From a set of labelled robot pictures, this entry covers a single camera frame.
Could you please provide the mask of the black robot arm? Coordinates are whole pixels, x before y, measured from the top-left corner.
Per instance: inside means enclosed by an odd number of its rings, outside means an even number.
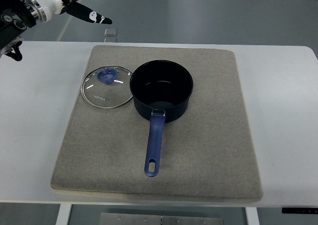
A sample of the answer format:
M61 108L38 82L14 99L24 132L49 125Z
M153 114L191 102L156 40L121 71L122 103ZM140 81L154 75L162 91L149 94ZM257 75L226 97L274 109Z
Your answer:
M21 61L21 34L35 25L25 0L0 0L0 54Z

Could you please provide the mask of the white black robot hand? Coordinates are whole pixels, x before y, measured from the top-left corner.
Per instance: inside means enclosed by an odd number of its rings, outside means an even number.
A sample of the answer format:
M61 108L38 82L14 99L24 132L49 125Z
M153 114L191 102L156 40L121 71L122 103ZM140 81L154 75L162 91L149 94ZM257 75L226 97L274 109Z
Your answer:
M27 0L36 19L49 21L54 14L67 13L77 19L97 24L112 24L112 20L82 5L78 0Z

